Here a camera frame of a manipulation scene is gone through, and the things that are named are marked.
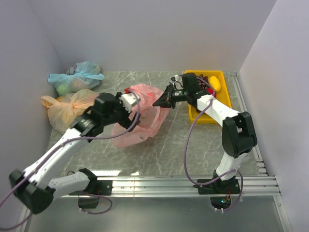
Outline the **pink plastic bag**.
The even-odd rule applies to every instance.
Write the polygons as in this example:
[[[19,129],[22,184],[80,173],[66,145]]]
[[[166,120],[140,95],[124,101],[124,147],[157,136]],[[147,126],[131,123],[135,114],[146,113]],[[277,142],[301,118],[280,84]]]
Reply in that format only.
[[[113,138],[112,144],[118,148],[124,148],[139,144],[148,138],[153,138],[169,114],[169,108],[154,107],[163,91],[146,84],[137,84],[130,87],[140,97],[140,123],[133,131]]]

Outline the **red fake apple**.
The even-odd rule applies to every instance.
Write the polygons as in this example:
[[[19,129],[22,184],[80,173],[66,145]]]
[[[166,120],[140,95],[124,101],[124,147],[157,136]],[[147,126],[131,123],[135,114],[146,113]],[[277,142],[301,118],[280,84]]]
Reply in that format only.
[[[210,93],[211,95],[213,95],[215,98],[217,97],[217,93],[216,93],[216,91],[214,90],[214,89],[212,89],[212,88],[207,88],[206,89],[207,90],[207,92],[208,93]]]

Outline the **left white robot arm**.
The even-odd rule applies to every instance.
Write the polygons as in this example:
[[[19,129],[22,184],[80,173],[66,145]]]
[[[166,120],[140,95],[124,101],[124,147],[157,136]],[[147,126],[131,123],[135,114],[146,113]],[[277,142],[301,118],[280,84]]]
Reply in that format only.
[[[75,192],[98,193],[98,178],[83,168],[72,175],[56,178],[58,170],[81,148],[99,140],[106,126],[119,124],[131,132],[139,122],[130,114],[140,106],[140,97],[129,90],[116,95],[101,93],[94,104],[76,117],[64,135],[39,160],[24,171],[14,170],[9,175],[13,193],[33,214],[43,212],[53,200]]]

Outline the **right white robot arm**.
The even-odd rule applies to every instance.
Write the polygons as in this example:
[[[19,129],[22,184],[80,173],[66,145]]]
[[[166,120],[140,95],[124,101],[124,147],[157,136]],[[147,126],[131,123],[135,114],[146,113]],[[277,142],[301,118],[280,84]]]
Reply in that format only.
[[[181,89],[175,87],[177,78],[171,78],[170,84],[153,106],[175,108],[176,103],[185,101],[199,111],[198,116],[207,114],[222,127],[224,154],[214,171],[213,179],[204,185],[212,184],[216,192],[223,193],[229,188],[229,181],[235,177],[245,156],[257,145],[252,116],[248,112],[238,112],[217,100],[216,91],[209,82],[205,84],[211,91],[201,89],[199,83],[204,79],[194,73],[181,75]]]

